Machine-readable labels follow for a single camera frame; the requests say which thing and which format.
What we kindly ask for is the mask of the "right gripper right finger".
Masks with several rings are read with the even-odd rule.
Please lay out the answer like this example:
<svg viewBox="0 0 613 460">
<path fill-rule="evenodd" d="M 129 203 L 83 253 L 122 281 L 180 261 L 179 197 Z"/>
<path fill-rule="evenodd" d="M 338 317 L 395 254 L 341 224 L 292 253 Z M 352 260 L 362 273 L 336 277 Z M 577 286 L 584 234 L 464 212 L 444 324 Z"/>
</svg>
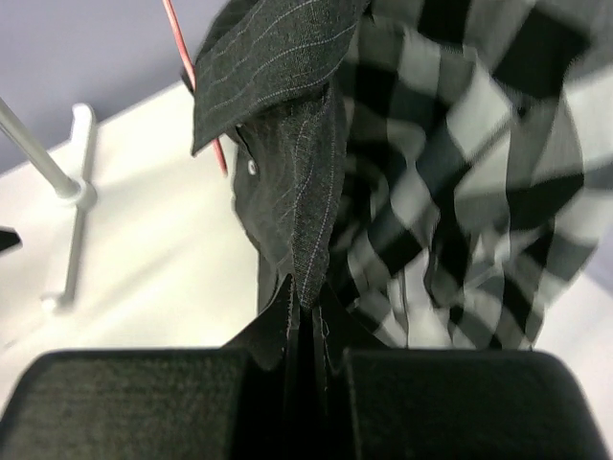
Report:
<svg viewBox="0 0 613 460">
<path fill-rule="evenodd" d="M 323 287 L 317 459 L 605 459 L 568 368 L 541 352 L 393 349 Z"/>
</svg>

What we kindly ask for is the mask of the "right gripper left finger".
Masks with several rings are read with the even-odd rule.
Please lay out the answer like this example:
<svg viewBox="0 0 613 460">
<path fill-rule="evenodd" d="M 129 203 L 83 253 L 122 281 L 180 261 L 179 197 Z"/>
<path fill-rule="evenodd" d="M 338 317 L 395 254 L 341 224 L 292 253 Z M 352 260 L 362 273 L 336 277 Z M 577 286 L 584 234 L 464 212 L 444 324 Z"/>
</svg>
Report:
<svg viewBox="0 0 613 460">
<path fill-rule="evenodd" d="M 39 357 L 1 419 L 5 459 L 292 459 L 284 358 L 293 282 L 218 349 Z"/>
</svg>

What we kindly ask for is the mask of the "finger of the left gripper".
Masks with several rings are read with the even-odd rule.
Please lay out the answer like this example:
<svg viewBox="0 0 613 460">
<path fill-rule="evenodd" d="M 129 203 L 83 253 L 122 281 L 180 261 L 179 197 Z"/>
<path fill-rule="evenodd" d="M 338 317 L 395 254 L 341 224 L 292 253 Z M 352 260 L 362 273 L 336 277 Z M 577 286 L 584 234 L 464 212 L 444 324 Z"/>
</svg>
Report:
<svg viewBox="0 0 613 460">
<path fill-rule="evenodd" d="M 0 228 L 0 252 L 5 252 L 15 247 L 20 246 L 22 243 L 18 233 L 12 228 Z"/>
</svg>

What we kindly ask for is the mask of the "black pinstripe shirt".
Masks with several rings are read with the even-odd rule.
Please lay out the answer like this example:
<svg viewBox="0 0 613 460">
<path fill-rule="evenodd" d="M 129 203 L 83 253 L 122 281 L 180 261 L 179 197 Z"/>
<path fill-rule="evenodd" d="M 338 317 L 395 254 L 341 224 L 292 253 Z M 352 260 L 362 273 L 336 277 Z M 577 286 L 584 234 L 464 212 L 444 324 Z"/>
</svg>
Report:
<svg viewBox="0 0 613 460">
<path fill-rule="evenodd" d="M 336 80 L 363 1 L 231 1 L 195 60 L 193 148 L 238 147 L 234 209 L 264 262 L 261 302 L 281 283 L 316 306 L 345 179 L 347 119 Z"/>
</svg>

